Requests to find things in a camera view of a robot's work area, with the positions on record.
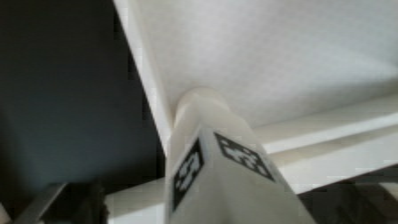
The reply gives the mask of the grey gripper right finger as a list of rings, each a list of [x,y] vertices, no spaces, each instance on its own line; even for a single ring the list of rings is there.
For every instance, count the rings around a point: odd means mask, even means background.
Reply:
[[[398,199],[377,183],[331,184],[299,198],[316,224],[398,224]]]

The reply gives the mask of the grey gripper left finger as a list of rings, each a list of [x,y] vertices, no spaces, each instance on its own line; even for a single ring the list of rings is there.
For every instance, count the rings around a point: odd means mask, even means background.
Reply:
[[[101,183],[50,184],[11,224],[109,224]]]

